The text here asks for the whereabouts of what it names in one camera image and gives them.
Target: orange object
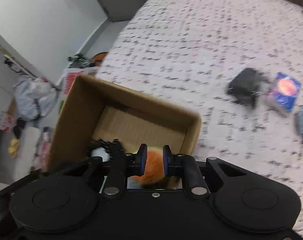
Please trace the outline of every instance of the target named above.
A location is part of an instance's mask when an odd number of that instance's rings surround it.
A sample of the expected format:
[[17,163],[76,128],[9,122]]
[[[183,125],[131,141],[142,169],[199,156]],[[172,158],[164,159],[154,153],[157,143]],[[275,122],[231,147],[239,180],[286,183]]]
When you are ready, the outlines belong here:
[[153,184],[165,177],[163,152],[160,148],[148,147],[147,162],[143,176],[133,176],[132,178],[143,185]]
[[285,96],[292,97],[297,93],[296,85],[292,80],[282,78],[278,81],[278,90]]
[[92,61],[95,62],[95,67],[100,66],[107,54],[107,52],[101,52],[92,57]]

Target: patterned bedsheet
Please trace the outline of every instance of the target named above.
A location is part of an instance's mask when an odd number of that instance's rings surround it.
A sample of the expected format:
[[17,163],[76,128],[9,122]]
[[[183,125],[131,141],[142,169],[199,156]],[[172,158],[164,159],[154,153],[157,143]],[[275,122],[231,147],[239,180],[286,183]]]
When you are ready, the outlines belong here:
[[233,103],[225,88],[252,67],[302,83],[303,8],[285,0],[148,0],[120,33],[97,77],[196,109],[203,127],[194,156],[216,156],[284,183],[301,198],[303,145],[293,115],[259,99]]

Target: cardboard box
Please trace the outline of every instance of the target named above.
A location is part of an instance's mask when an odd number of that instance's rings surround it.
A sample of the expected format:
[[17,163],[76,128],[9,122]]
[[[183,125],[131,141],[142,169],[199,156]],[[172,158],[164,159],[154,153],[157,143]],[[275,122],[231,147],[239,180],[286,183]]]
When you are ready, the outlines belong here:
[[125,152],[141,143],[173,153],[192,155],[201,128],[201,117],[153,96],[93,78],[78,76],[58,119],[48,170],[62,162],[79,162],[93,139],[119,139]]

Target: black mount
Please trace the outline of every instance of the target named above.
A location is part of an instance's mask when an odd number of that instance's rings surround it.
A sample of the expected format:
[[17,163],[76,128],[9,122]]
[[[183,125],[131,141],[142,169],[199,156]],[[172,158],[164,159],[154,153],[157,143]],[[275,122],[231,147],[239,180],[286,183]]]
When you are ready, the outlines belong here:
[[144,174],[147,145],[142,144],[137,154],[124,154],[118,140],[106,146],[112,156],[109,162],[89,158],[33,182],[27,176],[23,187],[14,183],[1,191],[0,200],[15,192],[6,213],[9,216],[9,209],[15,222],[8,230],[10,239],[141,238],[146,233],[179,238],[303,239],[291,230],[301,209],[300,199],[283,184],[216,157],[196,162],[189,155],[173,155],[165,145],[165,175],[180,177],[183,188],[127,189],[128,177]]

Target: metal bolt head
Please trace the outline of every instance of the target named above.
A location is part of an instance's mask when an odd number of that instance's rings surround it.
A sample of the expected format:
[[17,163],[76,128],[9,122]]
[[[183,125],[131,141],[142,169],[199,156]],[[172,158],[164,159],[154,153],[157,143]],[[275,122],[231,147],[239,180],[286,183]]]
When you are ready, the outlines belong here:
[[117,187],[106,187],[104,193],[107,195],[116,195],[119,193],[119,188]]
[[154,193],[151,194],[151,196],[152,196],[152,197],[160,197],[160,194],[157,193],[157,192],[154,192]]
[[194,187],[191,189],[191,192],[195,195],[204,195],[207,193],[207,189],[204,187]]

